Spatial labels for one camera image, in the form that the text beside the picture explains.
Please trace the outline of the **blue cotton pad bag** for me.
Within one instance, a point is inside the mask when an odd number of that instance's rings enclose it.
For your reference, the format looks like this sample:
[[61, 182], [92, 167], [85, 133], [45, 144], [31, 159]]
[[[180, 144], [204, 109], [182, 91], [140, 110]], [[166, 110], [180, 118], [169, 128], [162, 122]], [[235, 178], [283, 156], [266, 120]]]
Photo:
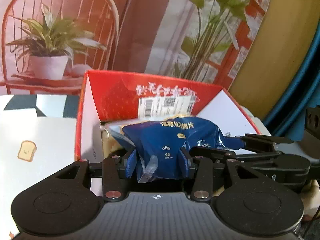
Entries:
[[111, 125], [110, 135], [127, 151], [136, 149], [135, 173], [139, 183], [155, 179], [182, 179], [178, 152], [195, 146], [218, 150], [239, 150], [239, 137], [225, 137], [213, 122], [195, 116], [145, 121], [130, 125]]

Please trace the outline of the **printed living room backdrop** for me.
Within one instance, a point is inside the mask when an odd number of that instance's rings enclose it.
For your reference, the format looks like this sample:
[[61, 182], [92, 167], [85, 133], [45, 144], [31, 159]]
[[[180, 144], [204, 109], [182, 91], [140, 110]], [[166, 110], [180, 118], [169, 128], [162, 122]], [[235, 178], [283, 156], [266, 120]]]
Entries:
[[[1, 0], [1, 93], [79, 94], [85, 71], [178, 77], [229, 88], [270, 0]], [[42, 11], [74, 20], [104, 49], [18, 47]], [[52, 46], [57, 56], [45, 50]]]

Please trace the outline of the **blue curtain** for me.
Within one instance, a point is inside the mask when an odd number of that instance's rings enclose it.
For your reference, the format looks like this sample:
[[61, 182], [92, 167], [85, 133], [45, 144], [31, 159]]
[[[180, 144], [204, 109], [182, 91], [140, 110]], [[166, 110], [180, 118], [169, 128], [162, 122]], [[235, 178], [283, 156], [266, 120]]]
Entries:
[[307, 54], [289, 86], [264, 118], [263, 124], [274, 136], [283, 136], [304, 115], [304, 108], [319, 84], [319, 27]]

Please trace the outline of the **red strawberry cardboard box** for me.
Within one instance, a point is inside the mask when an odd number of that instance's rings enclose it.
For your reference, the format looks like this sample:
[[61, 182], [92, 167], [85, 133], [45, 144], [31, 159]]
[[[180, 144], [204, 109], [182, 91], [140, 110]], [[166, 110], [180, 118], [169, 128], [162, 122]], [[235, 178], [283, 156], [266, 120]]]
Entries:
[[75, 159], [103, 158], [100, 124], [188, 114], [208, 119], [224, 135], [260, 131], [232, 96], [219, 85], [111, 70], [84, 75], [75, 134]]

